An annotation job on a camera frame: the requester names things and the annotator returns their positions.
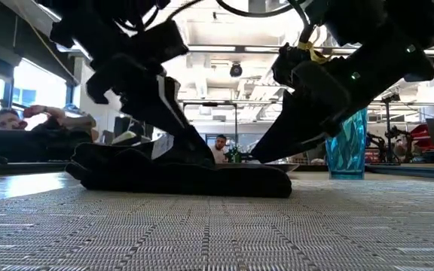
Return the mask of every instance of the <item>security camera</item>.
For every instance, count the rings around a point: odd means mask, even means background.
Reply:
[[[239,77],[242,75],[242,67],[240,63],[235,62],[231,67],[231,77]]]

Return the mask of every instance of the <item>ceiling light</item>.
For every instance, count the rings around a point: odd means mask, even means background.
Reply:
[[[234,52],[235,46],[206,46],[206,45],[189,45],[188,49],[191,52]]]
[[[246,52],[255,52],[255,53],[279,53],[279,48],[275,46],[246,46],[245,47]]]

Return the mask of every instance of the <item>white wall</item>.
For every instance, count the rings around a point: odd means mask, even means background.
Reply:
[[[102,135],[103,130],[113,132],[115,117],[120,115],[121,103],[119,97],[112,91],[108,91],[105,97],[110,101],[109,105],[97,105],[87,95],[86,83],[93,75],[94,71],[85,63],[83,58],[75,60],[75,77],[80,80],[81,85],[75,88],[73,100],[82,110],[91,114],[96,120],[96,129]]]

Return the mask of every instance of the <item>ceiling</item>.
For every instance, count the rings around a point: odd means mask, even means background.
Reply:
[[[51,23],[57,18],[32,0],[0,0],[3,4],[27,19],[33,26],[49,35]],[[152,24],[165,20],[175,9],[187,0],[172,0],[169,6],[161,11]],[[282,0],[227,0],[229,5],[242,10],[255,10],[260,7],[274,9],[284,5]],[[188,105],[185,114],[190,120],[234,120],[235,114],[239,122],[272,121],[282,109],[283,88],[272,80],[270,67],[276,55],[269,53],[216,53],[213,45],[253,45],[281,46],[289,41],[294,43],[302,22],[294,11],[270,19],[248,19],[229,14],[221,9],[215,1],[206,0],[181,12],[175,18],[182,36],[189,45],[207,46],[205,53],[190,53],[165,63],[168,74],[177,78],[182,87],[179,99],[182,100],[238,100],[237,111],[234,107],[202,108],[199,105]],[[316,46],[333,45],[326,29],[321,28],[312,37]],[[238,78],[230,76],[233,63],[239,63],[243,74]],[[393,88],[399,91],[403,101],[417,101],[418,85],[400,81]],[[370,105],[370,115],[382,120],[382,105]],[[393,106],[391,115],[416,114],[419,106]]]

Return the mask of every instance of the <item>woven mat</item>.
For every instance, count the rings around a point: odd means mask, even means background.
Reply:
[[[0,270],[434,271],[434,183],[295,181],[290,199],[81,187],[0,200]]]

